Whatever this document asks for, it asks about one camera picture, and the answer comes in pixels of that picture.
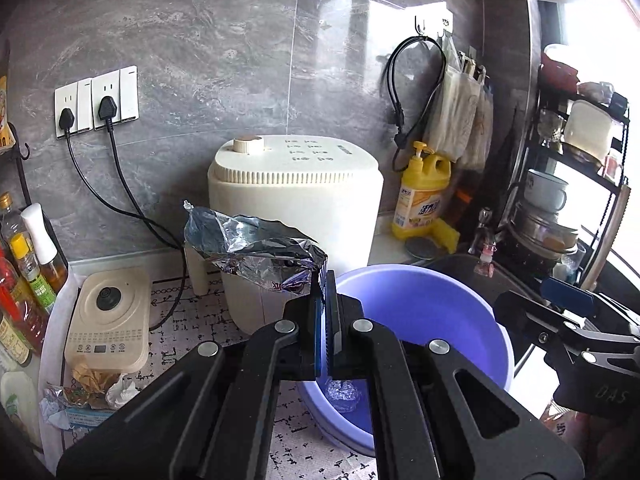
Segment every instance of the white enamel mug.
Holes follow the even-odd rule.
[[[549,213],[557,213],[566,204],[568,182],[552,174],[529,170],[524,198],[535,207]]]

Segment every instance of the black power cord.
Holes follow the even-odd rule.
[[[117,108],[115,108],[115,102],[113,102],[113,107],[114,110],[117,110]],[[125,211],[124,209],[120,209],[114,205],[111,205],[109,202],[107,202],[105,199],[103,199],[100,194],[91,186],[91,184],[89,184],[89,181],[86,179],[86,177],[84,176],[84,174],[82,173],[82,170],[80,169],[80,167],[78,166],[78,162],[76,161],[76,156],[74,154],[74,150],[71,147],[71,134],[70,134],[70,130],[71,130],[71,126],[73,126],[74,121],[76,120],[76,118],[73,115],[73,112],[69,109],[69,108],[65,108],[62,110],[62,112],[60,113],[60,118],[58,120],[58,125],[60,126],[60,129],[64,131],[65,133],[65,137],[66,137],[66,145],[69,149],[69,155],[71,156],[71,162],[74,165],[74,168],[76,168],[76,172],[78,173],[78,175],[80,176],[80,179],[82,180],[82,182],[84,183],[84,185],[87,187],[87,189],[91,192],[91,194],[93,196],[95,196],[98,201],[103,204],[104,206],[106,206],[107,208],[111,209],[112,211],[119,213],[121,215],[124,216],[128,216],[130,218],[136,218],[138,220],[142,220],[145,223],[145,226],[148,227],[149,230],[151,230],[156,237],[166,246],[171,247],[172,249],[177,248],[180,251],[180,256],[182,257],[182,278],[180,281],[180,290],[178,291],[178,295],[175,297],[174,300],[174,304],[171,306],[171,308],[169,309],[168,313],[155,325],[149,327],[149,332],[153,332],[153,330],[157,330],[158,328],[160,328],[162,325],[164,325],[164,323],[174,314],[174,311],[176,309],[176,307],[178,306],[178,304],[180,303],[180,300],[182,299],[182,294],[184,292],[184,287],[186,284],[186,277],[187,277],[187,259],[186,256],[184,254],[184,249],[181,247],[181,243],[178,240],[178,238],[175,237],[174,234],[172,234],[171,231],[169,231],[167,228],[165,228],[162,224],[159,224],[158,222],[145,217],[142,214],[142,210],[140,209],[140,206],[138,205],[138,203],[136,202],[135,198],[133,197],[132,193],[129,190],[129,186],[127,186],[126,181],[124,180],[124,176],[122,174],[122,170],[120,169],[120,161],[118,160],[118,153],[115,149],[115,142],[113,140],[113,125],[111,125],[111,131],[110,131],[110,137],[111,137],[111,142],[112,142],[112,147],[114,148],[114,158],[116,160],[116,166],[118,168],[118,174],[120,175],[120,179],[123,182],[126,190],[127,190],[127,194],[129,195],[129,199],[132,201],[132,203],[134,204],[134,207],[136,208],[137,211],[139,211],[139,214],[136,213],[131,213],[129,211]],[[160,229],[162,232],[164,232],[172,241],[173,243],[167,242],[166,240],[164,240],[164,238],[162,238],[158,232],[155,231],[154,227]]]
[[[444,51],[442,50],[442,47],[438,44],[438,42],[433,38],[430,38],[429,36],[425,36],[421,34],[420,29],[418,28],[417,25],[416,25],[416,32],[418,33],[417,36],[406,38],[406,40],[402,41],[398,46],[396,46],[396,49],[391,53],[391,56],[389,56],[389,59],[386,62],[385,68],[382,71],[382,76],[386,77],[386,90],[389,94],[389,98],[391,99],[391,104],[393,105],[393,108],[394,108],[394,115],[396,116],[396,127],[398,128],[398,132],[394,136],[394,142],[396,143],[396,152],[394,153],[394,157],[391,163],[392,169],[394,171],[404,171],[406,169],[406,167],[397,169],[396,159],[398,158],[400,151],[406,148],[409,138],[411,138],[414,131],[419,126],[422,126],[422,127],[426,126],[425,122],[426,122],[426,118],[429,115],[431,105],[433,103],[433,97],[434,95],[436,95],[438,88],[440,88],[440,85],[444,80],[444,74],[447,67],[447,57],[445,56]],[[409,129],[408,132],[405,133],[402,130],[404,128],[404,110],[402,110],[400,98],[398,97],[398,90],[396,89],[396,61],[398,60],[398,56],[400,56],[400,54],[404,49],[411,46],[412,44],[420,43],[420,42],[433,43],[437,47],[438,51],[440,52],[440,57],[442,59],[442,66],[440,68],[440,74],[438,76],[438,79],[436,80],[433,87],[431,88],[429,92],[429,97],[427,98],[427,101],[425,102],[424,107],[420,112],[420,115],[416,119],[414,125]]]

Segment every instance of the mug handle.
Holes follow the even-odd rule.
[[[564,189],[562,189],[561,191],[562,191],[562,195],[564,196],[564,200],[562,200],[562,205],[558,208],[558,211],[560,211],[566,204],[566,192],[564,191]]]

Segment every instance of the tile grout line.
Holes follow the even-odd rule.
[[[287,124],[284,129],[285,135],[289,135],[289,107],[291,105],[291,74],[293,72],[293,45],[296,41],[297,18],[298,18],[298,0],[296,0],[296,7],[293,10],[293,35],[291,38],[291,58],[289,59],[289,90],[287,91]]]

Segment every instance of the ribbed vent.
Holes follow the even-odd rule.
[[[233,184],[336,184],[353,178],[353,172],[240,171],[216,164],[216,177]]]

